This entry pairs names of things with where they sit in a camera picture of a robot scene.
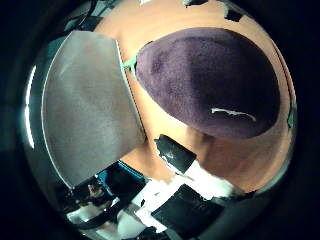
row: gray fabric panel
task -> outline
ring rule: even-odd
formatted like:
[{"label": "gray fabric panel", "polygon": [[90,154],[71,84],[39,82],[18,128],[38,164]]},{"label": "gray fabric panel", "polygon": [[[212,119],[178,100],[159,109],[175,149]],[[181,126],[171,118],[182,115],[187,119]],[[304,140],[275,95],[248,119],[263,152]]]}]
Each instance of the gray fabric panel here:
[{"label": "gray fabric panel", "polygon": [[42,126],[58,174],[80,184],[142,144],[116,40],[74,31],[57,52],[42,99]]}]

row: white strip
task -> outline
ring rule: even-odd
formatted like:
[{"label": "white strip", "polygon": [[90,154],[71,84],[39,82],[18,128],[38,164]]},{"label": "white strip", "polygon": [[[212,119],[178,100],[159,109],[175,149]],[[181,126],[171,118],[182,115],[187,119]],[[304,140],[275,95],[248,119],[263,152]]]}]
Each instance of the white strip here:
[{"label": "white strip", "polygon": [[151,180],[143,188],[144,205],[135,212],[136,216],[143,224],[148,227],[155,227],[156,232],[162,232],[167,229],[166,226],[161,224],[158,220],[151,216],[151,213],[161,207],[168,199],[183,185],[183,179],[174,178],[169,184],[164,181]]},{"label": "white strip", "polygon": [[194,161],[184,175],[188,176],[188,178],[183,178],[185,184],[207,200],[213,197],[230,197],[237,189],[229,181],[208,173],[198,161]]},{"label": "white strip", "polygon": [[146,226],[136,217],[121,210],[118,214],[118,234],[121,239],[136,238]]},{"label": "white strip", "polygon": [[151,2],[151,0],[140,0],[140,6],[147,3],[147,2]]},{"label": "white strip", "polygon": [[237,112],[237,111],[232,111],[232,110],[227,110],[227,109],[223,109],[223,108],[211,108],[211,113],[214,114],[216,112],[225,112],[227,113],[228,115],[233,115],[233,116],[236,116],[236,115],[245,115],[247,117],[249,117],[252,121],[256,122],[257,119],[251,115],[251,114],[248,114],[248,113],[244,113],[244,112]]},{"label": "white strip", "polygon": [[29,76],[27,90],[26,90],[26,107],[24,109],[24,121],[25,121],[25,125],[26,125],[26,130],[27,130],[27,137],[28,137],[29,145],[32,148],[34,148],[34,141],[33,141],[33,136],[32,136],[32,132],[31,132],[29,103],[30,103],[31,85],[32,85],[32,81],[33,81],[36,69],[37,69],[37,67],[33,66],[31,73],[30,73],[30,76]]},{"label": "white strip", "polygon": [[118,197],[116,197],[115,199],[112,200],[111,206],[113,207],[115,204],[117,204],[118,202],[120,202],[120,199]]},{"label": "white strip", "polygon": [[88,222],[92,218],[98,216],[101,210],[94,206],[91,202],[87,206],[80,207],[79,209],[67,214],[67,218],[72,223]]},{"label": "white strip", "polygon": [[30,145],[30,147],[34,148],[34,141],[33,141],[31,126],[30,126],[30,109],[29,109],[28,105],[24,109],[24,119],[25,119],[25,125],[26,125],[29,145]]}]

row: hat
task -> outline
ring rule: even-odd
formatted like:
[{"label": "hat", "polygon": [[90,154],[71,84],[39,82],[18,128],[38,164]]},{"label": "hat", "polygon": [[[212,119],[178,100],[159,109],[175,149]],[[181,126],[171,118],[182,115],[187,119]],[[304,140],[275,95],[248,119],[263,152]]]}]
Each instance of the hat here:
[{"label": "hat", "polygon": [[245,139],[277,120],[280,94],[268,58],[222,28],[190,28],[145,45],[135,74],[164,111],[211,136]]}]

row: black strap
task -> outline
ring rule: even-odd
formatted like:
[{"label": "black strap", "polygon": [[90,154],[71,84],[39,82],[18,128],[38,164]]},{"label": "black strap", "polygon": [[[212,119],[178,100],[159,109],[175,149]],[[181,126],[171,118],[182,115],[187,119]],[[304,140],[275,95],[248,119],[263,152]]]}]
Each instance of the black strap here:
[{"label": "black strap", "polygon": [[223,207],[211,201],[205,201],[187,185],[179,190],[151,215],[174,230],[183,239],[197,236],[223,210]]},{"label": "black strap", "polygon": [[154,141],[159,150],[159,156],[182,173],[185,173],[196,160],[196,154],[166,135],[160,134]]},{"label": "black strap", "polygon": [[127,204],[123,201],[120,201],[116,203],[111,208],[107,209],[103,213],[99,214],[98,216],[90,219],[87,222],[74,224],[74,226],[81,230],[89,230],[93,228],[100,227],[102,224],[104,224],[107,221],[113,220],[117,217],[119,211],[123,209]]}]

